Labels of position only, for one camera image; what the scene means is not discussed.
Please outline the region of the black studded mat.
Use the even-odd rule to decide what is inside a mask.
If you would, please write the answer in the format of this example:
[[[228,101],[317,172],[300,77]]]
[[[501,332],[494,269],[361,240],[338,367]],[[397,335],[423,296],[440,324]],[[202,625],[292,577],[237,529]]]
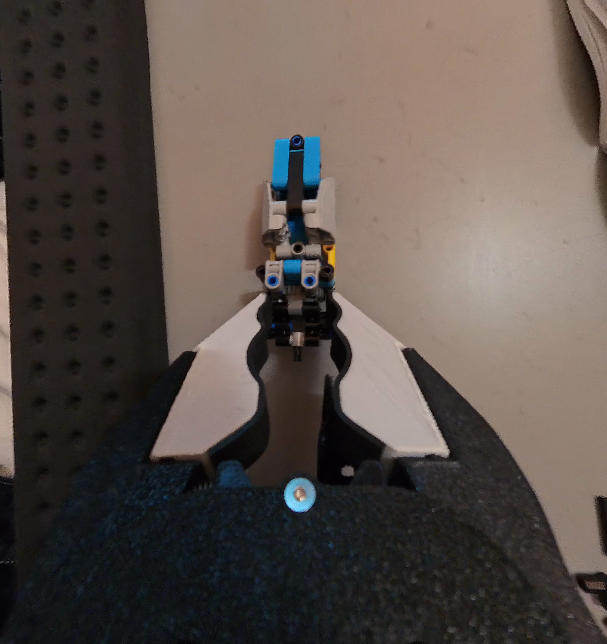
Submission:
[[[2,1],[17,560],[168,364],[144,1]]]

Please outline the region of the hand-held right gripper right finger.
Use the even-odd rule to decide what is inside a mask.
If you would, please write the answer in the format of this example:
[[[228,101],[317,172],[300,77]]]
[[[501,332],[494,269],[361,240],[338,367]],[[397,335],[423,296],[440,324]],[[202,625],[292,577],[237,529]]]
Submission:
[[[340,294],[328,301],[332,382],[328,447],[340,466],[450,450],[406,360],[405,347]]]

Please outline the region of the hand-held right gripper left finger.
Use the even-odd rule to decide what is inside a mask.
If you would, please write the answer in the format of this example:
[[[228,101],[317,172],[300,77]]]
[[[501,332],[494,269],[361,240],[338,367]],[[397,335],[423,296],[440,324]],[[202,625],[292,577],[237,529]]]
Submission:
[[[196,347],[150,461],[196,461],[213,478],[223,461],[248,468],[265,452],[270,423],[260,371],[269,314],[260,294]]]

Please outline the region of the blue grey brick assembly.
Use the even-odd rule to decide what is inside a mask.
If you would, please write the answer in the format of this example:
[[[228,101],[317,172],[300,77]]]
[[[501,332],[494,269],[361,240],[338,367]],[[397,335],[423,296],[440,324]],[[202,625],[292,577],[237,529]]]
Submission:
[[[336,243],[336,182],[321,177],[321,138],[296,134],[276,139],[272,178],[264,184],[262,244],[287,240],[312,245]]]

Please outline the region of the blue yellow brick assembly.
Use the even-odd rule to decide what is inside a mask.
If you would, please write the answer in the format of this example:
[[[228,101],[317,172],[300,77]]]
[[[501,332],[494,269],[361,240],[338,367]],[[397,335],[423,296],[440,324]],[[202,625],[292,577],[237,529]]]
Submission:
[[[255,269],[268,302],[267,338],[292,350],[301,362],[304,348],[332,339],[335,246],[283,242]]]

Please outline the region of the grey desk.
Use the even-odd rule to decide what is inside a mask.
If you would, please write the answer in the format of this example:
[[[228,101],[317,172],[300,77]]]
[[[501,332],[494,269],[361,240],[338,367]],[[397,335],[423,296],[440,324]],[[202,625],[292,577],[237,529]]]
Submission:
[[[607,157],[564,1],[147,1],[170,359],[259,290],[274,140],[321,137],[338,292],[525,472],[607,573]]]

